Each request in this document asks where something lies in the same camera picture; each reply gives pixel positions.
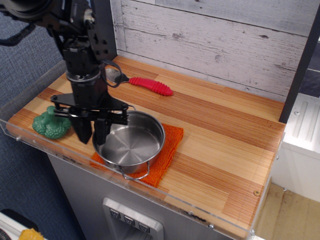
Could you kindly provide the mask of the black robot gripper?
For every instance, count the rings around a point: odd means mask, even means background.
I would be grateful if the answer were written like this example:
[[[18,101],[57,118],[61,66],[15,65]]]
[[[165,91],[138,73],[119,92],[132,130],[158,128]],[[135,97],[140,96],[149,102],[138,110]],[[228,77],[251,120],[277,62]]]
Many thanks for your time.
[[[79,80],[74,75],[68,77],[72,93],[53,95],[55,113],[69,118],[78,139],[87,144],[92,136],[91,121],[94,122],[96,142],[106,143],[111,124],[128,124],[129,105],[108,93],[106,78],[102,75]]]

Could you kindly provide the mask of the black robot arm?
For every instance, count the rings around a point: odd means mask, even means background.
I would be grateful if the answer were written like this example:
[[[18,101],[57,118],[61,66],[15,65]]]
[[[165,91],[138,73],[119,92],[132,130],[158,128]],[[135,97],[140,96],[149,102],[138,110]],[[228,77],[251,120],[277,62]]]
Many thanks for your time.
[[[26,22],[19,33],[1,40],[15,46],[37,26],[47,29],[65,61],[72,92],[54,95],[55,115],[68,118],[79,140],[106,142],[113,124],[128,123],[128,104],[109,95],[109,43],[99,34],[95,12],[85,0],[3,0],[0,11]]]

